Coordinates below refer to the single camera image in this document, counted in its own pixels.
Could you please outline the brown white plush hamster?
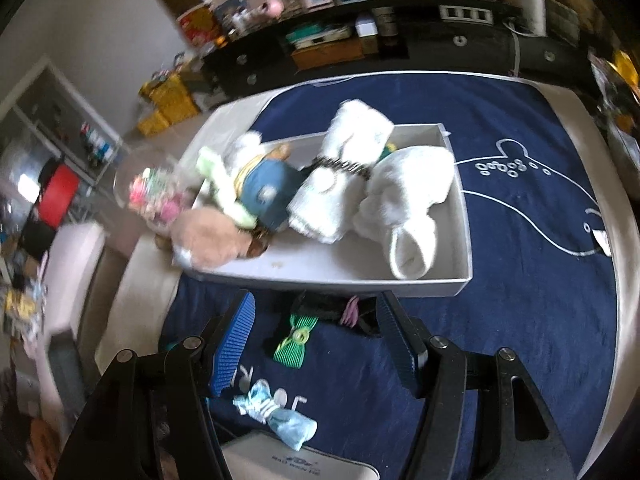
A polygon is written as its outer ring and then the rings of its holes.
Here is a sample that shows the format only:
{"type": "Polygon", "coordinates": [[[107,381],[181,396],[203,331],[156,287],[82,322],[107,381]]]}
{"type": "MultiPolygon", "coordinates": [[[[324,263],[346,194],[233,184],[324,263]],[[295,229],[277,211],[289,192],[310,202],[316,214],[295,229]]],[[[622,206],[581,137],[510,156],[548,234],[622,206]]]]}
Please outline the brown white plush hamster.
{"type": "Polygon", "coordinates": [[[238,228],[214,207],[180,212],[169,232],[175,264],[204,273],[234,260],[257,258],[270,242],[269,235],[238,228]]]}

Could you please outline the black sock with purple tie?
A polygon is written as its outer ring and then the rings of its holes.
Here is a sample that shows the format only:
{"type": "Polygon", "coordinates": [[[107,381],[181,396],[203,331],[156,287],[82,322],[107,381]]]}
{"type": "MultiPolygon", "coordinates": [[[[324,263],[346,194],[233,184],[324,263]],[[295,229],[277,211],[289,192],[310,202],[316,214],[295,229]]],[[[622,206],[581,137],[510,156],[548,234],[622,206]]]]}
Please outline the black sock with purple tie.
{"type": "Polygon", "coordinates": [[[376,317],[375,296],[335,296],[318,292],[302,292],[293,302],[291,312],[297,315],[318,318],[353,330],[361,336],[381,336],[376,317]]]}

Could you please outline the wooden storage box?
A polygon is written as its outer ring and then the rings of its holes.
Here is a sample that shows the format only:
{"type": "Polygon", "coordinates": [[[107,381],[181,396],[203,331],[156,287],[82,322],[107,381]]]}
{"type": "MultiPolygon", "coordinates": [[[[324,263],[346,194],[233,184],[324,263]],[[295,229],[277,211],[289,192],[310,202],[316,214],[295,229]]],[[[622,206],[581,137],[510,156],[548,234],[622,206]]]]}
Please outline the wooden storage box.
{"type": "Polygon", "coordinates": [[[358,39],[346,39],[296,50],[291,56],[299,70],[311,70],[322,66],[359,61],[364,58],[364,53],[358,39]]]}

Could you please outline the white waffle towel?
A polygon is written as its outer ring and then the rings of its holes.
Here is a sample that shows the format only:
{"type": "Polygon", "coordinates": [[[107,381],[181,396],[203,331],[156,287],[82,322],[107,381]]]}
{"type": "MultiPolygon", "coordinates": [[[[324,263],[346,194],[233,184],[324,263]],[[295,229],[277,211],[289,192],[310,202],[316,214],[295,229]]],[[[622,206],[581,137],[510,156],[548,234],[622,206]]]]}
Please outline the white waffle towel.
{"type": "MultiPolygon", "coordinates": [[[[316,156],[359,162],[372,168],[394,124],[360,100],[348,100],[331,120],[316,156]]],[[[311,170],[288,204],[288,226],[323,244],[341,240],[363,200],[367,180],[328,168],[311,170]]]]}

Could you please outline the navy blue printed cloth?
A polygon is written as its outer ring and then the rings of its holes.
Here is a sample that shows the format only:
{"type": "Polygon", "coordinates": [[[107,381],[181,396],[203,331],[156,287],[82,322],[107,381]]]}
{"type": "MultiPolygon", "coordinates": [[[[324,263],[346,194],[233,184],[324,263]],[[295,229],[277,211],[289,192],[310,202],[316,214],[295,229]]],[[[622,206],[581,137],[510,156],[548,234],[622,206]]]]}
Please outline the navy blue printed cloth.
{"type": "MultiPolygon", "coordinates": [[[[407,298],[407,312],[464,350],[502,346],[522,359],[559,427],[574,467],[600,426],[612,380],[617,297],[603,228],[573,142],[529,84],[459,75],[378,75],[305,84],[254,121],[265,139],[328,128],[341,102],[360,99],[398,124],[450,132],[470,220],[473,277],[451,298],[407,298]]],[[[240,371],[300,396],[318,422],[312,446],[399,476],[422,404],[399,380],[384,341],[319,324],[298,370],[273,361],[289,292],[256,292],[240,371]]]]}

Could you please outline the white plush bear denim overalls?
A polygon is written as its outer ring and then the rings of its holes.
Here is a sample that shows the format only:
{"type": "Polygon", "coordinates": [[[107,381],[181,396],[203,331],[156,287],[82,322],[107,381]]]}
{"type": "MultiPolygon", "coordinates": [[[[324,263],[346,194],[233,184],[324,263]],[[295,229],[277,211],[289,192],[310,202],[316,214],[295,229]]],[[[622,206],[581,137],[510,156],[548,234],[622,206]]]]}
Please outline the white plush bear denim overalls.
{"type": "Polygon", "coordinates": [[[196,170],[209,182],[216,207],[236,226],[279,232],[288,225],[288,204],[306,179],[288,162],[290,155],[287,143],[270,148],[260,133],[249,131],[222,154],[201,148],[196,170]]]}

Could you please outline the light blue small garment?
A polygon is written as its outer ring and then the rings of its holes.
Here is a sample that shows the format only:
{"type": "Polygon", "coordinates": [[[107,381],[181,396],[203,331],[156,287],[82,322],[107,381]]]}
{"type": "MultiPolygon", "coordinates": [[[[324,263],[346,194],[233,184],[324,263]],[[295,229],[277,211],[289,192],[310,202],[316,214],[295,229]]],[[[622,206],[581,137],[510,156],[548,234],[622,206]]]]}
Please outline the light blue small garment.
{"type": "Polygon", "coordinates": [[[250,390],[232,399],[242,416],[266,425],[286,446],[300,451],[317,432],[318,422],[298,411],[277,404],[265,379],[259,379],[250,390]]]}

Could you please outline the glass dome with pink rose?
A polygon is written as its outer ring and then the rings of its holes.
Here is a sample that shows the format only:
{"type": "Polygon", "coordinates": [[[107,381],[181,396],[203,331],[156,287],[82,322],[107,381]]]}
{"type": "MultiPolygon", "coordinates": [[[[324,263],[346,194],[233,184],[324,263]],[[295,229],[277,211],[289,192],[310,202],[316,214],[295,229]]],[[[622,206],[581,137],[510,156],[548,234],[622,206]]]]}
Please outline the glass dome with pink rose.
{"type": "Polygon", "coordinates": [[[119,206],[137,214],[154,233],[170,237],[171,225],[193,205],[202,181],[165,151],[142,146],[120,162],[113,192],[119,206]]]}

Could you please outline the white fluffy sock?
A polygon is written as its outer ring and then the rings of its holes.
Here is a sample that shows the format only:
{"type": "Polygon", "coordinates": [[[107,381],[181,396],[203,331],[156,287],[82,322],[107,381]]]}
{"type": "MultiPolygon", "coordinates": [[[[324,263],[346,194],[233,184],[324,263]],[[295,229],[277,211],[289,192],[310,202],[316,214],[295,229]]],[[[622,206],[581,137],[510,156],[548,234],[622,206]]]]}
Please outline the white fluffy sock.
{"type": "Polygon", "coordinates": [[[454,155],[441,146],[401,148],[373,167],[352,225],[381,245],[394,278],[418,280],[431,269],[437,226],[430,209],[446,200],[452,182],[454,155]]]}

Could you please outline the white beige device case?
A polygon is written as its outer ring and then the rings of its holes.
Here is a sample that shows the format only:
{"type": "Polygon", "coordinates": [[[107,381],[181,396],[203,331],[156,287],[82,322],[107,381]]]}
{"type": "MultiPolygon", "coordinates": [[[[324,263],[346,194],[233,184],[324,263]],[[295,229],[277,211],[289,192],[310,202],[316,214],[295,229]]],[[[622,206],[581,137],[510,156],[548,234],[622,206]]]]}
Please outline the white beige device case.
{"type": "Polygon", "coordinates": [[[222,447],[233,479],[378,480],[368,464],[344,460],[303,446],[294,451],[278,438],[254,431],[222,447]]]}

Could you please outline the yellow plastic crates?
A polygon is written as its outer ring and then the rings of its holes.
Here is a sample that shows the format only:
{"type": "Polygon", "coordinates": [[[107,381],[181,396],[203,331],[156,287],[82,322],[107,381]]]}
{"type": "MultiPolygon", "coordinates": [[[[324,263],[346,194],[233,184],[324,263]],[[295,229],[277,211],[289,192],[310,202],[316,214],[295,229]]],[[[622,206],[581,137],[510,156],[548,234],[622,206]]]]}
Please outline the yellow plastic crates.
{"type": "Polygon", "coordinates": [[[177,73],[168,73],[142,84],[139,96],[153,110],[137,124],[142,136],[156,136],[167,128],[201,113],[177,73]]]}

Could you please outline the white air purifier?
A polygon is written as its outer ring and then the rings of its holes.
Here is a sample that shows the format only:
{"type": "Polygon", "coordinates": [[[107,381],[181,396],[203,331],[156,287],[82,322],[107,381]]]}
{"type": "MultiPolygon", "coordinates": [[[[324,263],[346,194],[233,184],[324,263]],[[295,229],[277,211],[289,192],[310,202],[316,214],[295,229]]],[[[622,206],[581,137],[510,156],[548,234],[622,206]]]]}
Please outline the white air purifier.
{"type": "Polygon", "coordinates": [[[546,0],[518,0],[522,17],[535,37],[547,36],[546,0]]]}

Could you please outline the black leopard hair scrunchie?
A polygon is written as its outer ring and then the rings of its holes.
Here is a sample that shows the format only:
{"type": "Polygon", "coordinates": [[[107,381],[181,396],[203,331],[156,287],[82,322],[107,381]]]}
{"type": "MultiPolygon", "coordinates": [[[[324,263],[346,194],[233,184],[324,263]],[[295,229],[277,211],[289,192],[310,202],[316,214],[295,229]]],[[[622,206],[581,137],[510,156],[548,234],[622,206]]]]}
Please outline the black leopard hair scrunchie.
{"type": "Polygon", "coordinates": [[[315,170],[320,167],[341,171],[345,174],[352,174],[353,176],[363,178],[363,180],[369,180],[371,177],[371,168],[369,166],[360,164],[359,162],[346,162],[346,160],[339,158],[316,156],[309,165],[309,168],[315,170]]]}

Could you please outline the pink round speaker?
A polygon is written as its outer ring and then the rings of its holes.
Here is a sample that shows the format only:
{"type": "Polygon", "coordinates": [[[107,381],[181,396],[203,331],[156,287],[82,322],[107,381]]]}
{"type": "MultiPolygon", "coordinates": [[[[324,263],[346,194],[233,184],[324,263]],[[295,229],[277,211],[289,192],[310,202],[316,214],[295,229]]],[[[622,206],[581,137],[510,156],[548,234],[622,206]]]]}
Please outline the pink round speaker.
{"type": "Polygon", "coordinates": [[[281,0],[266,0],[259,11],[266,20],[278,20],[284,12],[284,3],[281,0]]]}

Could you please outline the green knitted headband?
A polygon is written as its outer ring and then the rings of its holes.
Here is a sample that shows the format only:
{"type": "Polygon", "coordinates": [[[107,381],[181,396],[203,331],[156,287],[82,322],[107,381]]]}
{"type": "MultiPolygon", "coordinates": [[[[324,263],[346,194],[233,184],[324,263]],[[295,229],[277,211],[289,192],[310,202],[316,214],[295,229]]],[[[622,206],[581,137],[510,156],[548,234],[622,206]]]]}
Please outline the green knitted headband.
{"type": "Polygon", "coordinates": [[[286,367],[299,370],[304,364],[306,344],[317,323],[316,316],[292,314],[290,332],[274,350],[273,359],[286,367]]]}

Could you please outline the red chair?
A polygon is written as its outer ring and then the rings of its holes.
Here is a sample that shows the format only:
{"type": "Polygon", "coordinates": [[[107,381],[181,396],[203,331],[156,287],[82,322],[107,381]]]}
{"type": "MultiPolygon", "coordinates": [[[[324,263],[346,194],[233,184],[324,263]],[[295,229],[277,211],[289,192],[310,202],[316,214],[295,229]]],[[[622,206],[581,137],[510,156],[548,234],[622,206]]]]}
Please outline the red chair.
{"type": "Polygon", "coordinates": [[[56,162],[45,174],[41,195],[37,204],[40,220],[51,229],[57,229],[79,188],[78,175],[69,166],[56,162]]]}

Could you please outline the red festive box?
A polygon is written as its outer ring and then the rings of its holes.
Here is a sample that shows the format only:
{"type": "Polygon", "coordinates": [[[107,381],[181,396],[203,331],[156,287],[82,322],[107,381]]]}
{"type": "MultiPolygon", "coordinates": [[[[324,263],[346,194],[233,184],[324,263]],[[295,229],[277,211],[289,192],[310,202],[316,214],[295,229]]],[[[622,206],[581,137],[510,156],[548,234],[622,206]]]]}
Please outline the red festive box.
{"type": "Polygon", "coordinates": [[[183,36],[194,48],[221,48],[228,42],[220,21],[208,3],[201,3],[177,18],[183,36]]]}

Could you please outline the white cardboard box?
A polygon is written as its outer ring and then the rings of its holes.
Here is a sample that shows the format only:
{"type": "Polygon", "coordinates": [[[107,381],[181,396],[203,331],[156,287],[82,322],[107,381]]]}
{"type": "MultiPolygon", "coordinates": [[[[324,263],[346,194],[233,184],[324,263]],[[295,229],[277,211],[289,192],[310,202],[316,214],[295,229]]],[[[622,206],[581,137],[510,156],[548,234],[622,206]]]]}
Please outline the white cardboard box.
{"type": "MultiPolygon", "coordinates": [[[[202,184],[193,208],[213,207],[202,184]]],[[[315,292],[382,292],[399,297],[450,297],[473,276],[468,213],[459,178],[446,200],[431,206],[437,226],[434,263],[423,278],[398,280],[390,272],[379,244],[355,233],[334,244],[322,244],[291,229],[269,235],[267,250],[257,258],[238,259],[210,272],[186,270],[201,281],[271,289],[309,289],[315,292]]]]}

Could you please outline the black tv cabinet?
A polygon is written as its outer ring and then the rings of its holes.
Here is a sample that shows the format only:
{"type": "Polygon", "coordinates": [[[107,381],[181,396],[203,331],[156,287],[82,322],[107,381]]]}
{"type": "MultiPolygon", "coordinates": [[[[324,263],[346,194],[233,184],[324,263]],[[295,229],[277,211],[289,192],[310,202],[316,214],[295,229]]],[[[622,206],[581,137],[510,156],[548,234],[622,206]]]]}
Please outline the black tv cabinet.
{"type": "Polygon", "coordinates": [[[583,42],[529,37],[521,12],[491,0],[360,0],[266,25],[207,53],[204,70],[229,99],[333,76],[440,70],[512,76],[593,94],[583,42]],[[299,70],[291,54],[358,39],[359,61],[299,70]]]}

